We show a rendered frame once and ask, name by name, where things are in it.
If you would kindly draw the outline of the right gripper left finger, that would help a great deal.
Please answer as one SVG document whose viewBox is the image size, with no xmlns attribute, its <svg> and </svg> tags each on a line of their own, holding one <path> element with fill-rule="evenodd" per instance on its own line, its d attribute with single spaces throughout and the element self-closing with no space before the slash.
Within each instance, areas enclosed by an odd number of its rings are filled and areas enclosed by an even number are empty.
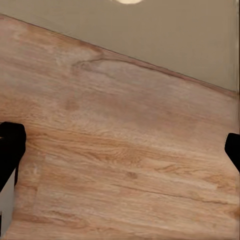
<svg viewBox="0 0 240 240">
<path fill-rule="evenodd" d="M 0 138 L 0 192 L 26 150 L 21 133 Z"/>
</svg>

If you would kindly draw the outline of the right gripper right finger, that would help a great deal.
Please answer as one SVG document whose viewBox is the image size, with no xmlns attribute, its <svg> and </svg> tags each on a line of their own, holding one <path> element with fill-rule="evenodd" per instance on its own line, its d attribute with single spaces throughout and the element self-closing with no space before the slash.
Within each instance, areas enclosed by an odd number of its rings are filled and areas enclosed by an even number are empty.
<svg viewBox="0 0 240 240">
<path fill-rule="evenodd" d="M 229 133 L 225 143 L 225 152 L 240 172 L 240 135 Z"/>
</svg>

